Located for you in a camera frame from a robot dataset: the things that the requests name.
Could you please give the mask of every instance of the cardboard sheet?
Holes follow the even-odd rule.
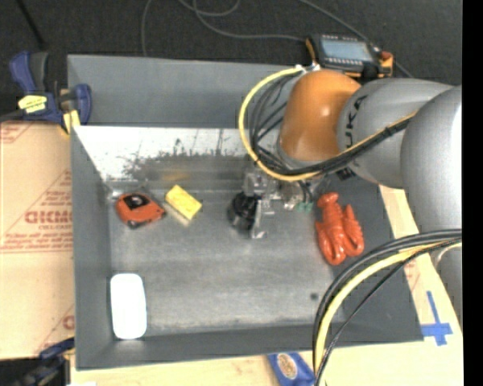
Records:
[[[0,360],[73,336],[69,137],[56,125],[0,127]]]

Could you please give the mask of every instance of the blue clamp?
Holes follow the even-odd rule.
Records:
[[[71,88],[68,95],[58,96],[48,92],[44,84],[44,74],[47,63],[48,53],[41,51],[30,53],[21,51],[9,62],[10,74],[14,82],[23,90],[27,96],[41,96],[43,103],[37,105],[35,109],[23,109],[24,120],[45,120],[52,121],[66,128],[64,122],[65,111],[61,110],[62,101],[72,102],[72,109],[76,109],[80,123],[85,125],[91,115],[91,88],[87,84],[78,84]]]

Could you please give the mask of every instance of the white computer mouse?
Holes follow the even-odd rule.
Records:
[[[147,331],[147,301],[142,278],[136,273],[111,277],[113,332],[119,339],[137,339]]]

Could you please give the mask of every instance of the black floor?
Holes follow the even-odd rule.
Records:
[[[202,10],[225,11],[236,0],[197,0]],[[395,54],[413,76],[446,84],[462,80],[463,0],[308,0]],[[141,23],[147,0],[0,0],[0,113],[14,109],[18,88],[8,71],[19,51],[50,53],[47,81],[66,80],[68,53],[143,55]],[[347,33],[340,24],[294,0],[241,0],[223,18],[208,18],[240,35]],[[289,39],[233,39],[206,28],[176,0],[153,0],[145,22],[147,54],[172,59],[307,64],[302,43]],[[0,363],[0,384],[35,362]]]

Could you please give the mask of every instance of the yellow clamp label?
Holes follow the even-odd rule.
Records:
[[[25,113],[30,114],[43,110],[45,108],[45,103],[47,103],[47,98],[45,96],[29,94],[18,102],[18,107],[25,110]]]

